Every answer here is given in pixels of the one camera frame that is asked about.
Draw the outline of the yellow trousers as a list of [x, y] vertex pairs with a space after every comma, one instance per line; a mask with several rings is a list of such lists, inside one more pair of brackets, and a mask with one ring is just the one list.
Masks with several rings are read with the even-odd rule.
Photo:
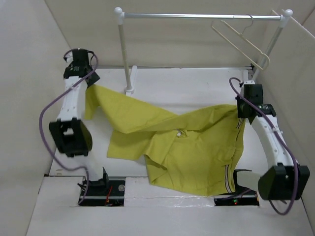
[[178, 115], [98, 85], [87, 89], [85, 101], [86, 119], [101, 109], [113, 127], [107, 156], [144, 156], [150, 184], [200, 196], [235, 191], [245, 129], [236, 106]]

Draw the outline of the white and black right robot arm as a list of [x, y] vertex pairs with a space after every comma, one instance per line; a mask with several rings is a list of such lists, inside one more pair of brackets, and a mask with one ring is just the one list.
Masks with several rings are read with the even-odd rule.
[[240, 193], [249, 188], [263, 200], [298, 200], [310, 177], [307, 166], [292, 159], [278, 126], [272, 105], [263, 102], [263, 87], [248, 81], [241, 84], [237, 94], [238, 117], [249, 121], [259, 137], [266, 159], [267, 170], [258, 174], [249, 170], [235, 170], [227, 183], [230, 192]]

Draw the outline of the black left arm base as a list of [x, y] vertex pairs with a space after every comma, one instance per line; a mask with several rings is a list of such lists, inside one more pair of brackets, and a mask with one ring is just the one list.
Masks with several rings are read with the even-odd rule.
[[85, 197], [84, 191], [86, 181], [78, 184], [81, 188], [80, 197], [78, 199], [79, 206], [82, 207], [122, 207], [125, 199], [125, 179], [109, 179], [107, 187], [96, 188], [89, 187]]

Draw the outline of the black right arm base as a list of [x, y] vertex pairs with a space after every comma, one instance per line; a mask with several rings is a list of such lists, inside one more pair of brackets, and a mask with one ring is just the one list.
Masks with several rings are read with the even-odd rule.
[[214, 204], [216, 207], [259, 206], [259, 200], [255, 191], [244, 189], [229, 197], [215, 197]]

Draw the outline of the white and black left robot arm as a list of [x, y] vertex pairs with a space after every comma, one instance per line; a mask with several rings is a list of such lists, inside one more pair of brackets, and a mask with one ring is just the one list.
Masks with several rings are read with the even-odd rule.
[[90, 58], [94, 56], [94, 52], [86, 49], [73, 49], [64, 55], [69, 64], [63, 74], [67, 94], [56, 121], [49, 124], [49, 130], [59, 153], [87, 168], [89, 178], [79, 185], [81, 189], [91, 188], [104, 195], [110, 188], [108, 175], [90, 153], [93, 139], [83, 123], [86, 90], [100, 79], [91, 66]]

